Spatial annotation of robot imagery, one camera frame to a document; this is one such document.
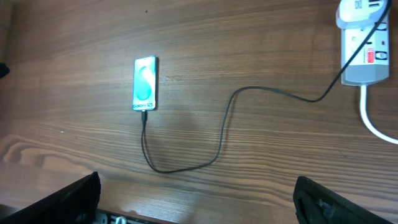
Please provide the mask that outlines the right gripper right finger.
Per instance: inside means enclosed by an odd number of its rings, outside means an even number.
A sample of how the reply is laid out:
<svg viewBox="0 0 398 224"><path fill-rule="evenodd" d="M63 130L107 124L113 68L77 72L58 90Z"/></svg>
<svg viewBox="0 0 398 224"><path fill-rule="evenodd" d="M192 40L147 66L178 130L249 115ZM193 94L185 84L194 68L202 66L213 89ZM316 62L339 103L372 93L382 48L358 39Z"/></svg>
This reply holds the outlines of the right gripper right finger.
<svg viewBox="0 0 398 224"><path fill-rule="evenodd" d="M392 224L305 176L297 178L293 201L300 224Z"/></svg>

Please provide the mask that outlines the teal Galaxy smartphone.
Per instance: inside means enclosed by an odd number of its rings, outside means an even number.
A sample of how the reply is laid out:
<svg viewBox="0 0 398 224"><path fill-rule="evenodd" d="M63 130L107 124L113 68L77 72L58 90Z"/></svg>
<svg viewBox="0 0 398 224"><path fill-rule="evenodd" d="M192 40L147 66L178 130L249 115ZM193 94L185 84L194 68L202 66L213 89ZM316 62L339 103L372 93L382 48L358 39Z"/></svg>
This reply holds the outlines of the teal Galaxy smartphone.
<svg viewBox="0 0 398 224"><path fill-rule="evenodd" d="M150 111L156 109L158 59L151 55L134 61L132 109Z"/></svg>

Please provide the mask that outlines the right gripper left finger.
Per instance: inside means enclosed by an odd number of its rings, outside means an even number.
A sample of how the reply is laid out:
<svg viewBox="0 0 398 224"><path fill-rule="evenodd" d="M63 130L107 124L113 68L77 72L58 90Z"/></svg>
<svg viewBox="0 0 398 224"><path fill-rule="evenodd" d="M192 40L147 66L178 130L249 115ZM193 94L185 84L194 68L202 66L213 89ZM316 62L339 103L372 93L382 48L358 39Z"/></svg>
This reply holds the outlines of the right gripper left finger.
<svg viewBox="0 0 398 224"><path fill-rule="evenodd" d="M92 223L101 194L97 172L1 219L1 224Z"/></svg>

